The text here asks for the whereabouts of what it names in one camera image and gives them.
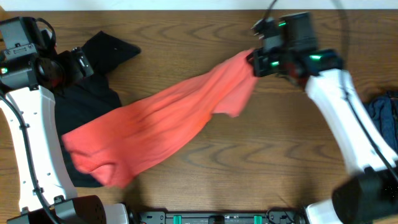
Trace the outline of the red orange t-shirt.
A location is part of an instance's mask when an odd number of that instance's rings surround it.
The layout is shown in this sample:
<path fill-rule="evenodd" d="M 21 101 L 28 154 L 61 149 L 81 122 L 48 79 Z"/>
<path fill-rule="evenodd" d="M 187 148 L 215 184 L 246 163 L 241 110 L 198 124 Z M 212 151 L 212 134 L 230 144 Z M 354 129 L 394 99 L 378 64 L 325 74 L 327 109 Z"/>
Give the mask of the red orange t-shirt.
<path fill-rule="evenodd" d="M 127 187 L 189 143 L 214 114 L 239 116 L 258 79 L 244 50 L 209 72 L 112 110 L 62 136 L 75 168 Z"/>

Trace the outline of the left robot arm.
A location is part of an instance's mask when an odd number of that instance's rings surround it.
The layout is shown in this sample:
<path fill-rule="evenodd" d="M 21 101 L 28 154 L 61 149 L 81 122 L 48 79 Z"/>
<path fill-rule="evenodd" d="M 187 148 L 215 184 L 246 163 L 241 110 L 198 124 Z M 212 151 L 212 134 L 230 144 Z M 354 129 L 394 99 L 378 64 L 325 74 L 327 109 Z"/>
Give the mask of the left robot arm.
<path fill-rule="evenodd" d="M 81 48 L 58 54 L 51 25 L 14 17 L 1 22 L 1 109 L 11 131 L 20 181 L 20 215 L 11 223 L 128 223 L 121 203 L 79 197 L 62 156 L 54 91 L 93 74 Z"/>

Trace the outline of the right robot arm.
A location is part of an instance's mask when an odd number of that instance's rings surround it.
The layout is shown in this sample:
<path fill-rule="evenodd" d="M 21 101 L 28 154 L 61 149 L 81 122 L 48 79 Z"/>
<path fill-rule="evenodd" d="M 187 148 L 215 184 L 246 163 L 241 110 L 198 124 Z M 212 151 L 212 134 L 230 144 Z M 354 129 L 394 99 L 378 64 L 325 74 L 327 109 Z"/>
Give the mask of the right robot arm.
<path fill-rule="evenodd" d="M 297 223 L 369 223 L 397 213 L 397 153 L 376 129 L 353 85 L 343 59 L 319 49 L 307 12 L 252 28 L 262 47 L 247 60 L 256 77 L 278 74 L 305 91 L 331 129 L 350 179 L 330 199 L 313 203 Z"/>

